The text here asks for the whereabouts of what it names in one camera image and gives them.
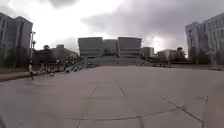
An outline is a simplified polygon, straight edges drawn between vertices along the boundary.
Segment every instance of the lamp post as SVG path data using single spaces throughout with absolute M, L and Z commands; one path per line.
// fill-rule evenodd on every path
M 33 49 L 36 44 L 36 42 L 33 40 L 33 36 L 34 36 L 34 34 L 36 34 L 36 32 L 32 31 L 30 34 L 31 34 L 31 39 L 30 39 L 30 54 L 29 54 L 30 56 L 29 56 L 29 58 L 32 59 Z

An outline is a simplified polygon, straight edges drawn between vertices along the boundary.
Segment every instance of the wall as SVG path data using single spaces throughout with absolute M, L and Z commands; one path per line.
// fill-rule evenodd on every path
M 119 56 L 120 57 L 140 57 L 141 56 L 140 38 L 119 37 Z
M 101 57 L 103 54 L 102 37 L 79 38 L 78 43 L 80 55 L 86 57 Z

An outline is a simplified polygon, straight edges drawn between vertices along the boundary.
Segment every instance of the ground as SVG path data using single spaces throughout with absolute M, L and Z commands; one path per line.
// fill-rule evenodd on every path
M 99 67 L 0 83 L 8 128 L 223 128 L 224 72 Z

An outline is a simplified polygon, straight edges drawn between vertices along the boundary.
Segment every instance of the green tree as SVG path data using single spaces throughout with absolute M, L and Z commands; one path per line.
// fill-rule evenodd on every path
M 209 55 L 207 55 L 203 50 L 200 50 L 198 53 L 198 63 L 199 64 L 209 63 Z
M 197 62 L 197 50 L 195 47 L 191 47 L 189 50 L 189 59 L 192 63 L 196 64 Z

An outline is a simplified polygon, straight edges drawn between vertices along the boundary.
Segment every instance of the high-rise building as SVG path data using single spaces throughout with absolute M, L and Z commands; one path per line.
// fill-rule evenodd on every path
M 194 22 L 187 25 L 186 34 L 189 55 L 195 53 L 197 60 L 202 53 L 211 57 L 211 53 L 215 54 L 224 49 L 224 13 L 202 23 Z
M 0 13 L 0 65 L 8 61 L 16 65 L 26 63 L 32 26 L 33 23 L 23 17 L 13 19 Z

